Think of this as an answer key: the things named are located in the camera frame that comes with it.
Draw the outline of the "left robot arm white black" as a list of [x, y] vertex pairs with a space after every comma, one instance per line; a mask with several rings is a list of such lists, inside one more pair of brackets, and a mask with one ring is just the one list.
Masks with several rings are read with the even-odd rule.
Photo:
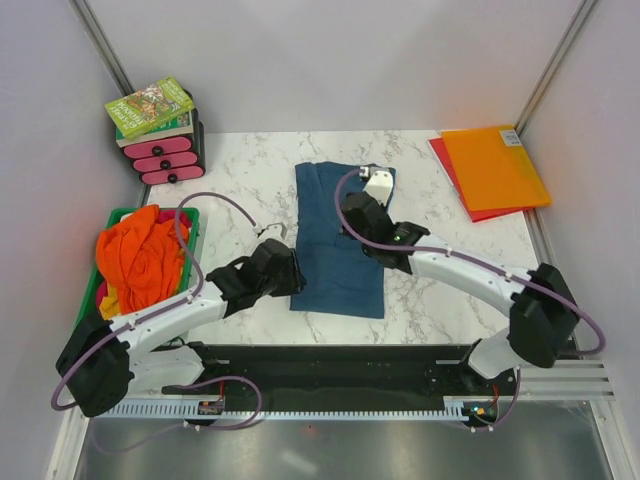
[[264, 296], [295, 295], [304, 285], [295, 250], [269, 238], [251, 255], [151, 307], [109, 321], [87, 315], [56, 361], [61, 383], [51, 406], [77, 406], [89, 418], [104, 414], [128, 393], [135, 361], [184, 332], [254, 307]]

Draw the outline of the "blue polo shirt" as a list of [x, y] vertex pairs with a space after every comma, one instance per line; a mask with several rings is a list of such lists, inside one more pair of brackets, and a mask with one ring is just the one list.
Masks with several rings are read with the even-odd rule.
[[298, 232], [296, 253], [306, 280], [291, 298], [293, 311], [382, 319], [384, 268], [366, 256], [361, 244], [342, 233], [334, 193], [354, 169], [334, 162], [295, 166]]

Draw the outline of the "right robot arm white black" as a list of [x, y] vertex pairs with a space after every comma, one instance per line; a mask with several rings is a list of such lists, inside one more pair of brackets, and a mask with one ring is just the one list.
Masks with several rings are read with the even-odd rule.
[[567, 353], [578, 324], [575, 299], [560, 273], [547, 263], [534, 270], [481, 260], [411, 222], [393, 222], [369, 194], [349, 193], [338, 203], [343, 229], [364, 254], [383, 267], [447, 284], [490, 305], [508, 327], [470, 347], [458, 381], [477, 394], [494, 378], [520, 365], [551, 368]]

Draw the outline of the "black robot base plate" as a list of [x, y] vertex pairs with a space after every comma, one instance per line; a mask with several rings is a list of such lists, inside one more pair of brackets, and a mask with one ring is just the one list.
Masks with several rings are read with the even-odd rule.
[[447, 397], [505, 399], [507, 370], [486, 380], [462, 366], [465, 345], [269, 346], [192, 343], [204, 363], [194, 394], [223, 394], [230, 411], [441, 410]]

